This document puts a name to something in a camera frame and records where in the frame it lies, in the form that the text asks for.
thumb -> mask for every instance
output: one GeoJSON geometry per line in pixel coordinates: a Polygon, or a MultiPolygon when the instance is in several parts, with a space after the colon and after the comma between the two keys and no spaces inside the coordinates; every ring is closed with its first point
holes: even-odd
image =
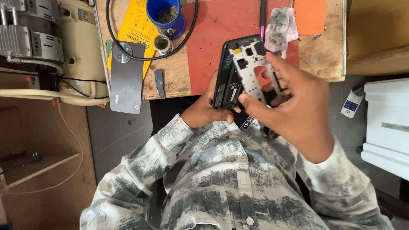
{"type": "Polygon", "coordinates": [[[212,122],[227,121],[231,124],[234,121],[233,113],[230,110],[217,110],[212,108],[210,118],[212,122]]]}
{"type": "Polygon", "coordinates": [[[277,112],[273,108],[268,108],[262,102],[258,101],[246,93],[239,95],[238,101],[243,105],[246,114],[256,118],[264,124],[268,124],[277,117],[277,112]]]}

shirt sleeve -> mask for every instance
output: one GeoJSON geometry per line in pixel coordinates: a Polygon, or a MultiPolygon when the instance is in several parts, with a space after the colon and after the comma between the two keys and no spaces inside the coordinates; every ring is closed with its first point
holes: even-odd
{"type": "Polygon", "coordinates": [[[124,156],[98,184],[91,206],[81,213],[80,228],[153,229],[145,220],[149,189],[173,166],[192,136],[192,129],[176,115],[147,143],[124,156]]]}
{"type": "Polygon", "coordinates": [[[345,155],[337,138],[330,157],[319,164],[301,154],[311,205],[330,229],[393,229],[380,213],[369,178],[345,155]]]}

shirt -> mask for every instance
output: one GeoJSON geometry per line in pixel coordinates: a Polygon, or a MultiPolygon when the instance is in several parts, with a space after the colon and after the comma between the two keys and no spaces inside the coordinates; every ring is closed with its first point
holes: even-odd
{"type": "Polygon", "coordinates": [[[160,229],[393,229],[336,138],[322,163],[300,155],[310,207],[295,182],[297,149],[259,130],[258,122],[240,129],[224,121],[192,130],[176,115],[104,176],[81,229],[153,229],[145,220],[149,189],[161,177],[160,229]]]}

red mat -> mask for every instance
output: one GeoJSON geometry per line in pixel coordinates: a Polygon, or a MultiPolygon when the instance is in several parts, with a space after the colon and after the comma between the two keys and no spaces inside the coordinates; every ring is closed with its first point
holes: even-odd
{"type": "MultiPolygon", "coordinates": [[[[273,8],[288,7],[290,0],[269,0],[267,21],[273,8]]],[[[193,20],[195,3],[182,7],[186,20],[186,31],[193,20]]],[[[187,41],[190,86],[192,95],[204,92],[214,70],[219,68],[222,46],[225,41],[248,35],[259,34],[260,1],[210,0],[199,2],[199,12],[192,35],[187,41]]],[[[286,60],[298,66],[298,40],[288,44],[286,60]]],[[[261,86],[270,82],[261,78],[261,86]]]]}

yellow packaging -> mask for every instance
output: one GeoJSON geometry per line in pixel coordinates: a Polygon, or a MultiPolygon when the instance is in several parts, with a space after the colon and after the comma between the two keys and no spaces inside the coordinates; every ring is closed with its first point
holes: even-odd
{"type": "MultiPolygon", "coordinates": [[[[145,45],[145,58],[153,57],[155,47],[153,39],[159,34],[156,26],[149,20],[146,14],[146,0],[130,0],[128,9],[126,10],[124,21],[119,29],[117,40],[142,43],[145,45]]],[[[109,56],[106,64],[107,68],[111,68],[112,55],[109,56]]],[[[148,71],[151,61],[144,61],[143,78],[148,71]]]]}

